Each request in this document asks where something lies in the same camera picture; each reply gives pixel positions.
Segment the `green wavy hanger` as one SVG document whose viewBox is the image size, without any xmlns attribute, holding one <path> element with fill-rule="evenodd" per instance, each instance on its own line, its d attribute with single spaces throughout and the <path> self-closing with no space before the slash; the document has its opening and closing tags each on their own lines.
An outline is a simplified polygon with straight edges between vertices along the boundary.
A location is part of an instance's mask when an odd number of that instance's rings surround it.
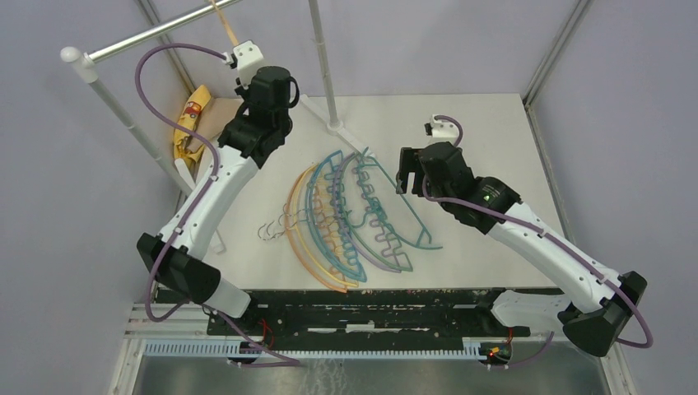
<svg viewBox="0 0 698 395">
<path fill-rule="evenodd" d="M 354 241 L 358 241 L 362 252 L 367 252 L 371 262 L 386 272 L 412 272 L 409 255 L 403 250 L 403 239 L 389 221 L 375 186 L 371 182 L 370 170 L 379 169 L 378 162 L 361 154 L 350 154 L 341 165 L 342 176 L 350 170 L 356 178 L 356 186 L 365 204 L 361 221 L 354 224 L 349 219 L 348 210 L 343 216 L 344 223 Z"/>
</svg>

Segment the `teal plastic hanger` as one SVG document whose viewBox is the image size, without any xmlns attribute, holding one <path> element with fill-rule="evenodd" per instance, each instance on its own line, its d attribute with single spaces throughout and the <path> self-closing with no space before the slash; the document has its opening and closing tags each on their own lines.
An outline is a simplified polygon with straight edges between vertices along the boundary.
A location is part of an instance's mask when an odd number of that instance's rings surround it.
<svg viewBox="0 0 698 395">
<path fill-rule="evenodd" d="M 390 195 L 396 188 L 396 182 L 389 178 L 387 170 L 379 163 L 377 158 L 370 156 L 366 151 L 357 153 L 375 159 L 380 170 L 370 170 L 371 182 L 389 216 L 389 221 L 403 239 L 403 247 L 410 247 L 424 251 L 435 251 L 442 245 L 433 238 L 425 222 L 419 217 L 407 198 L 403 195 Z"/>
</svg>

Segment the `blue wavy hanger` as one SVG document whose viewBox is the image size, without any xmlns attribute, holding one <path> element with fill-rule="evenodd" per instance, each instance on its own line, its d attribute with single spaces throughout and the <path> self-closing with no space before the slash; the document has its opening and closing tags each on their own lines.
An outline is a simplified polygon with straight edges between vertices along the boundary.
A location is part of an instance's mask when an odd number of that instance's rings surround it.
<svg viewBox="0 0 698 395">
<path fill-rule="evenodd" d="M 367 281 L 367 275 L 355 246 L 339 230 L 333 205 L 332 181 L 342 159 L 341 150 L 332 152 L 310 172 L 305 205 L 309 232 L 319 252 L 328 260 L 328 271 L 341 277 L 341 282 L 356 287 Z"/>
</svg>

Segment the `beige plastic hanger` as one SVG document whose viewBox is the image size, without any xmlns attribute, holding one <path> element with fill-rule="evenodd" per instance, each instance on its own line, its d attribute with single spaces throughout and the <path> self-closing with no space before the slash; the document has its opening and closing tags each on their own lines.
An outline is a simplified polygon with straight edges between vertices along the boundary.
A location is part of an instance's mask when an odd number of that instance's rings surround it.
<svg viewBox="0 0 698 395">
<path fill-rule="evenodd" d="M 226 36 L 228 37 L 229 41 L 231 42 L 232 47 L 236 47 L 240 44 L 239 39 L 237 38 L 235 32 L 233 31 L 230 23 L 228 22 L 224 12 L 222 9 L 217 5 L 216 0 L 209 0 L 215 14 L 218 16 L 221 25 L 226 33 Z"/>
</svg>

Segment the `purple wavy hanger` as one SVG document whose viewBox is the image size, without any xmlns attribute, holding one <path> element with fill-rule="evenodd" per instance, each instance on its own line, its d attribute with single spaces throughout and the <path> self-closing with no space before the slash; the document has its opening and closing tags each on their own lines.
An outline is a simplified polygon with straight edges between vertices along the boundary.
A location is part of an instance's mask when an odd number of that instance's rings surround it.
<svg viewBox="0 0 698 395">
<path fill-rule="evenodd" d="M 342 203 L 342 187 L 340 186 L 340 183 L 342 181 L 342 175 L 343 171 L 346 168 L 348 162 L 354 158 L 356 154 L 351 153 L 347 155 L 340 165 L 338 166 L 338 169 L 335 171 L 334 176 L 333 176 L 333 181 L 332 181 L 332 187 L 333 190 L 331 192 L 331 197 L 332 197 L 332 202 L 333 202 L 333 209 L 334 209 L 334 216 L 335 219 L 338 222 L 339 226 L 339 233 L 345 237 L 347 241 L 350 242 L 350 244 L 353 246 L 354 250 L 360 254 L 366 261 L 371 263 L 373 266 L 377 267 L 380 270 L 383 270 L 385 272 L 391 272 L 391 273 L 399 273 L 397 269 L 391 268 L 384 263 L 382 263 L 380 260 L 376 260 L 375 257 L 371 253 L 367 253 L 364 249 L 361 248 L 361 246 L 357 245 L 355 240 L 352 238 L 352 233 L 350 230 L 350 226 L 347 223 L 347 220 L 344 218 L 344 214 L 346 213 L 344 207 L 345 204 Z"/>
</svg>

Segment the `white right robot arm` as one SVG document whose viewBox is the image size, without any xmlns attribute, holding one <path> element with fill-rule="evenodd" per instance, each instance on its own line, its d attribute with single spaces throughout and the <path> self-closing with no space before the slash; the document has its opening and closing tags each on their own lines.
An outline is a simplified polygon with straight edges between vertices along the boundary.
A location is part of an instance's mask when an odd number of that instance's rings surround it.
<svg viewBox="0 0 698 395">
<path fill-rule="evenodd" d="M 504 290 L 489 304 L 506 327 L 562 332 L 591 356 L 606 356 L 615 344 L 653 345 L 638 304 L 647 280 L 638 272 L 619 273 L 591 258 L 547 225 L 510 186 L 476 176 L 460 148 L 437 142 L 400 151 L 396 192 L 409 191 L 451 214 L 455 220 L 515 251 L 560 290 L 541 295 Z"/>
</svg>

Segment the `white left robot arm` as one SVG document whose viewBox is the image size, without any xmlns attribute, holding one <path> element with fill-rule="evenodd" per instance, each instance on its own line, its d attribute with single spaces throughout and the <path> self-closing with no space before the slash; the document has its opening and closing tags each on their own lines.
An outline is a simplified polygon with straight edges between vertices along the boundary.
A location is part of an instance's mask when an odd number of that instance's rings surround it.
<svg viewBox="0 0 698 395">
<path fill-rule="evenodd" d="M 242 98 L 211 148 L 206 178 L 157 235 L 144 233 L 137 242 L 150 283 L 232 318 L 244 315 L 251 297 L 203 259 L 236 197 L 290 134 L 289 111 L 298 104 L 300 92 L 287 69 L 265 66 L 253 74 Z"/>
</svg>

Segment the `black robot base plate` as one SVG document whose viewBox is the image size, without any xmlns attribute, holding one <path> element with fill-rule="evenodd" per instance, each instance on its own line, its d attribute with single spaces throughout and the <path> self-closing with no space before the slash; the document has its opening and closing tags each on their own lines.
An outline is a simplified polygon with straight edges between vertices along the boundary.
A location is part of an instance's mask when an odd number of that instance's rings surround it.
<svg viewBox="0 0 698 395">
<path fill-rule="evenodd" d="M 463 339 L 518 340 L 489 311 L 500 290 L 251 290 L 235 324 L 283 351 L 456 351 Z"/>
</svg>

